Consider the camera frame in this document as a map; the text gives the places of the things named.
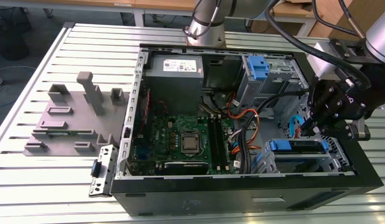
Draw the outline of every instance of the power supply label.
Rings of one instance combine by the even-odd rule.
[[[163,71],[182,71],[182,72],[196,72],[195,60],[172,60],[166,59],[162,62]]]

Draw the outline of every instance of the motherboard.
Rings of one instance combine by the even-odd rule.
[[[148,135],[134,140],[132,175],[231,174],[224,139],[230,119],[154,116]]]

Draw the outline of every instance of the aluminum extrusion table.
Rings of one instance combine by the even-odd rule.
[[[230,48],[296,50],[279,36],[226,32]],[[302,38],[314,45],[319,38]],[[0,224],[2,223],[243,223],[385,224],[385,186],[348,196],[310,211],[183,217],[130,217],[114,198],[89,198],[94,157],[25,157],[30,136],[49,97],[51,84],[82,90],[82,70],[94,74],[101,91],[128,91],[139,43],[184,44],[178,29],[75,24],[62,28],[0,128]],[[366,121],[371,140],[360,142],[385,183],[385,110]]]

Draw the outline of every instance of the table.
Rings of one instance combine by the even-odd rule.
[[[226,32],[230,48],[298,51],[278,35]],[[300,38],[310,46],[320,38]],[[49,97],[51,84],[81,91],[75,82],[81,70],[94,74],[101,91],[132,82],[139,43],[184,45],[179,29],[75,24],[62,28],[29,83],[0,127],[0,223],[78,223],[138,221],[150,223],[258,222],[378,223],[385,224],[385,187],[348,196],[312,210],[258,214],[186,217],[130,217],[114,198],[89,198],[90,167],[94,157],[25,157],[30,136]],[[385,110],[366,121],[371,140],[360,142],[385,183]]]
[[[49,8],[132,13],[135,26],[143,27],[144,14],[190,16],[194,0],[0,0],[0,6],[43,8],[47,17]],[[275,6],[274,18],[279,22],[302,23],[296,36],[307,36],[316,21],[311,12],[302,10],[299,4],[288,2]]]
[[[194,2],[194,0],[135,0],[135,8],[132,10],[135,26],[143,26],[143,14],[190,16]],[[316,22],[312,12],[300,9],[300,4],[290,2],[283,2],[274,7],[274,19],[278,22],[302,23],[296,36],[308,36]],[[266,19],[256,16],[251,20]]]

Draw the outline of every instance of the green circuit board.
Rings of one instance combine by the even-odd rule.
[[[147,144],[135,144],[131,166],[139,175],[158,175],[155,173],[156,163],[167,161],[188,161],[211,163],[210,139],[208,139],[208,117],[199,116],[154,116],[150,126]],[[226,149],[227,129],[232,127],[230,119],[220,120],[223,130],[223,145]],[[182,152],[182,137],[196,136],[198,152],[186,154]],[[208,166],[208,174],[230,174],[232,170],[216,170]]]

